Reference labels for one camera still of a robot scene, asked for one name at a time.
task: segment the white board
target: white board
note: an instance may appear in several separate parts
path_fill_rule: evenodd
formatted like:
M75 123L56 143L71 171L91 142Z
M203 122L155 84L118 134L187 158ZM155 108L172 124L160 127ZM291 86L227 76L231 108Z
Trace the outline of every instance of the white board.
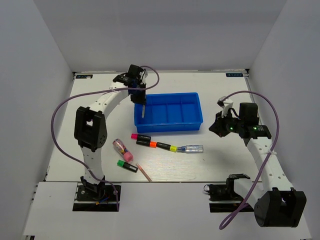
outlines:
M116 74L94 74L91 79L75 79L71 95L107 89ZM156 81L150 73L147 85ZM156 182L224 182L229 174L247 174L254 179L258 173L256 164L237 134L224 138L210 132L216 113L222 109L217 100L230 93L247 90L243 77L226 77L225 73L160 73L160 83L147 94L197 92L199 95L203 124L199 131L159 132L151 134L152 140L176 146L203 145L204 153L186 154L170 152L160 148L136 145L131 133L136 133L134 125L134 104L127 97L117 106L106 120L107 140L102 148L102 170L105 178L112 182L145 182L140 173L133 173L117 166L120 155L113 149L112 141L121 139L138 162ZM82 160L82 152L74 139L76 111L80 106L87 107L98 99L98 95L76 98L69 102L58 135L61 147L72 156ZM251 102L247 93L232 97L234 108ZM80 181L84 167L62 155L54 148L47 181Z

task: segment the clear plastic tube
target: clear plastic tube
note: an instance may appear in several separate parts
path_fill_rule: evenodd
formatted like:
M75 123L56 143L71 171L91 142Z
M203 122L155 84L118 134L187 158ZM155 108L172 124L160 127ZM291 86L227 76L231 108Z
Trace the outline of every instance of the clear plastic tube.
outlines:
M145 178L151 183L151 182L152 182L151 178L150 178L150 177L148 176L148 174L143 170L143 168L142 168L138 163L136 163L135 165L138 167L138 169L141 171L141 173L145 176Z
M187 153L187 154L200 154L204 152L204 146L203 145L180 146L177 148L177 152Z
M127 163L130 163L134 160L134 156L131 154L131 152L129 152L124 143L119 138L114 140L112 144L114 146L114 149L123 157L123 159Z

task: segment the gray wall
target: gray wall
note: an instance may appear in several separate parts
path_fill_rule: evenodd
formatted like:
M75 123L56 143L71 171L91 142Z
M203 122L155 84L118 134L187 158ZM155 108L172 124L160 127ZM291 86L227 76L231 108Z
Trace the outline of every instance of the gray wall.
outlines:
M72 73L32 0L0 7L0 239L21 238L53 143L50 118Z
M250 68L286 0L34 0L72 71Z
M279 114L280 163L297 190L305 192L305 217L320 239L320 1L288 0L250 70L250 85ZM270 108L255 98L275 132Z

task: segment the blue container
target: blue container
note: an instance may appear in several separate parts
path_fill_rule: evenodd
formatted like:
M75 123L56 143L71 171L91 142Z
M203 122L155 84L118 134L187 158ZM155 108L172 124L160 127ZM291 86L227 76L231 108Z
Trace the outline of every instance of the blue container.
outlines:
M198 93L147 94L143 106L134 105L134 125L138 133L197 131L203 123Z

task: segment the black sticker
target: black sticker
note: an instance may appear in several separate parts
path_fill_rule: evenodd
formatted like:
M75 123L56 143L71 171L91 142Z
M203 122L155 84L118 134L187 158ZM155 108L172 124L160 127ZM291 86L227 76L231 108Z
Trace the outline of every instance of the black sticker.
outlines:
M75 76L76 79L92 79L93 75L77 75Z
M225 75L227 78L241 78L244 76L242 73L235 73L235 72L226 73Z

